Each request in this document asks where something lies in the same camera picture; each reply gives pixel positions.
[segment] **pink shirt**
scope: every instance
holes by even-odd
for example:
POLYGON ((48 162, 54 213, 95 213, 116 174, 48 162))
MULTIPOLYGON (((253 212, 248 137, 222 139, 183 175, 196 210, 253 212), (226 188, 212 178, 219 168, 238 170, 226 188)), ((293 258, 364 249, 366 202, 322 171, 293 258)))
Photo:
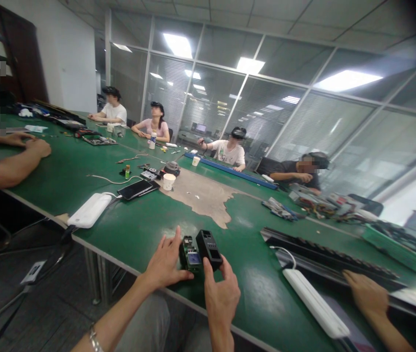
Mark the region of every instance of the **pink shirt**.
MULTIPOLYGON (((142 121, 142 124, 144 125, 143 128, 146 128, 146 133, 151 134, 153 132, 153 129, 151 128, 151 121, 152 119, 146 119, 142 121)), ((156 130, 156 134, 158 137, 164 137, 164 132, 169 131, 169 126, 167 125, 167 122, 163 121, 161 123, 161 128, 158 128, 156 130)))

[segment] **green tray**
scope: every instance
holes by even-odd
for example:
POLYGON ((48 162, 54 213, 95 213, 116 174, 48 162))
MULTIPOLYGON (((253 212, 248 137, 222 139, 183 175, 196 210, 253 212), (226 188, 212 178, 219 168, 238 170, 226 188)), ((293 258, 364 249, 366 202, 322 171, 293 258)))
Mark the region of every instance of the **green tray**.
POLYGON ((375 230, 369 224, 366 227, 362 235, 364 240, 379 249, 386 250, 391 257, 416 271, 416 253, 413 250, 375 230))

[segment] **person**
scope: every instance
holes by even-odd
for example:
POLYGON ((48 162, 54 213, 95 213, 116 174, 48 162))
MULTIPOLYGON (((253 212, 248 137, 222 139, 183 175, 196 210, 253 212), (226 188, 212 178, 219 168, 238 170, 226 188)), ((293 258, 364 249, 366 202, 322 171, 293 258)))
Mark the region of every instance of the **person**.
MULTIPOLYGON (((95 333, 94 340, 105 352, 164 351, 170 313, 165 300, 153 292, 193 279, 191 272, 176 269, 181 241, 180 226, 177 226, 175 237, 163 236, 146 271, 84 335, 72 352, 97 351, 90 340, 91 333, 95 333)), ((215 282, 211 264, 203 258, 208 327, 201 329, 197 326, 190 332, 186 351, 234 351, 231 323, 241 292, 231 265, 222 257, 220 271, 224 280, 221 282, 215 282)))
POLYGON ((151 138, 151 133, 155 131, 157 141, 170 143, 169 126, 164 121, 164 107, 161 103, 151 102, 151 115, 152 118, 141 121, 131 127, 131 130, 147 139, 151 138))
POLYGON ((25 148, 20 154, 0 160, 0 189, 17 186, 37 168, 42 158, 51 154, 48 143, 23 132, 0 136, 0 144, 25 148))
POLYGON ((351 287, 355 304, 388 351, 414 352, 412 346, 387 317, 388 292, 365 275, 348 270, 344 270, 343 274, 351 287))
POLYGON ((112 86, 107 86, 102 91, 107 96, 107 104, 105 104, 101 112, 89 114, 87 117, 93 121, 126 126, 126 109, 120 104, 120 91, 112 86))
POLYGON ((321 194, 317 170, 327 169, 329 158, 325 153, 312 152, 304 154, 299 161, 286 160, 279 163, 271 172, 270 178, 279 181, 280 186, 298 183, 309 188, 317 195, 321 194))
POLYGON ((234 170, 242 172, 246 168, 244 148, 239 144, 246 137, 246 129, 241 127, 234 127, 229 137, 229 140, 217 140, 212 143, 205 143, 204 138, 198 140, 198 144, 202 146, 204 151, 215 150, 215 159, 225 163, 237 166, 234 170))

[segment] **white t-shirt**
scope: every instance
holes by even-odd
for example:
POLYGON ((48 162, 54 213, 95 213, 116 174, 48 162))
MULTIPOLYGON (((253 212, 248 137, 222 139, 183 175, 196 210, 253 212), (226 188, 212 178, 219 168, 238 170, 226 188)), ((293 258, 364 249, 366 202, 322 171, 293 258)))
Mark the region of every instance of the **white t-shirt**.
POLYGON ((102 112, 105 114, 106 118, 119 118, 124 126, 126 126, 126 109, 122 104, 119 104, 117 107, 113 107, 112 104, 105 104, 102 112))
POLYGON ((240 145, 236 145, 233 150, 228 152, 228 142, 229 141, 227 140, 217 140, 212 143, 213 150, 216 150, 214 158, 231 165, 237 164, 239 166, 245 164, 246 160, 244 159, 244 148, 240 145))

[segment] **glass wall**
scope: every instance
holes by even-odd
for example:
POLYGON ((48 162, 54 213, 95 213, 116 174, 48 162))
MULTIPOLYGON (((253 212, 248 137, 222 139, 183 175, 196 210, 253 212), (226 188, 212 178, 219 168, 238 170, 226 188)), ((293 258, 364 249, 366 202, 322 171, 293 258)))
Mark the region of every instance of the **glass wall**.
POLYGON ((323 151, 334 160, 323 190, 361 196, 416 160, 416 55, 115 10, 112 19, 112 85, 137 121, 150 117, 149 102, 162 103, 173 143, 245 127, 248 170, 263 157, 323 151))

